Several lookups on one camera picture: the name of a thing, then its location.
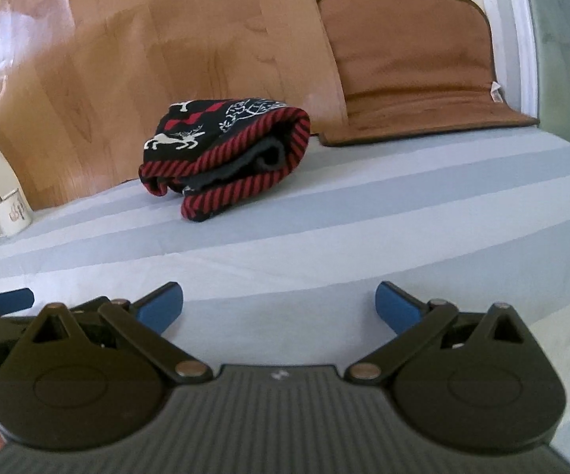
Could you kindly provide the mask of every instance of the wooden backdrop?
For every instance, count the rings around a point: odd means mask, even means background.
[[[249,96],[346,123],[314,0],[0,0],[0,150],[34,209],[137,177],[170,103]]]

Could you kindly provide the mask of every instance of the brown leather sheet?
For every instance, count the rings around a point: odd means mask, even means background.
[[[491,97],[491,31],[470,0],[318,0],[349,125],[320,132],[346,145],[537,120]]]
[[[0,150],[34,209],[137,177],[170,103],[250,96],[346,123],[315,0],[0,0]]]

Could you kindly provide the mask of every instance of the white mug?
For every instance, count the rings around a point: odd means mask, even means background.
[[[28,228],[33,221],[32,212],[26,206],[19,189],[6,194],[0,201],[0,237],[11,237]]]

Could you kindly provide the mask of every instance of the white tag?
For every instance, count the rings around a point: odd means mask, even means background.
[[[500,94],[500,89],[502,89],[502,86],[500,84],[498,84],[497,82],[491,83],[491,98],[496,103],[504,103],[502,95]]]

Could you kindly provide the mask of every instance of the white logo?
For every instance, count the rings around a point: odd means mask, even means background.
[[[287,107],[286,103],[273,102],[271,100],[245,100],[242,102],[236,102],[228,107],[226,111],[226,120],[219,124],[219,129],[226,133],[232,126],[241,119],[249,119],[257,115],[261,115],[265,112],[269,112],[274,109],[281,109],[282,107]]]
[[[276,381],[283,381],[289,378],[290,374],[286,370],[279,370],[276,372],[271,373],[271,377],[274,378]]]
[[[171,105],[171,107],[181,107],[179,109],[180,112],[188,112],[188,104],[194,102],[195,100],[188,100],[187,102],[181,102],[181,103],[173,103]]]
[[[145,150],[157,150],[160,144],[179,144],[175,147],[176,150],[183,150],[188,148],[192,150],[196,148],[199,143],[195,140],[195,137],[204,135],[206,132],[200,132],[203,125],[191,130],[189,132],[176,132],[173,134],[166,135],[165,133],[158,133],[153,139],[149,139],[145,142]]]

